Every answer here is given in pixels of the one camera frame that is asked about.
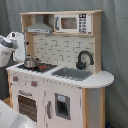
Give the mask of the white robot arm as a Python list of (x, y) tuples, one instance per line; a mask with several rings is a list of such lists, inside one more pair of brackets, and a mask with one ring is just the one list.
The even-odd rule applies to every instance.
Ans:
[(25, 60), (25, 40), (22, 33), (11, 32), (7, 37), (0, 35), (0, 68), (5, 67), (10, 58), (21, 62)]

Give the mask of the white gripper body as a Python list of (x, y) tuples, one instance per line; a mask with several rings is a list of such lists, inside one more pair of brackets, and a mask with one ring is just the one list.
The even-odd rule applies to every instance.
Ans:
[(11, 32), (8, 36), (14, 44), (13, 60), (23, 62), (25, 60), (25, 39), (24, 35), (19, 32)]

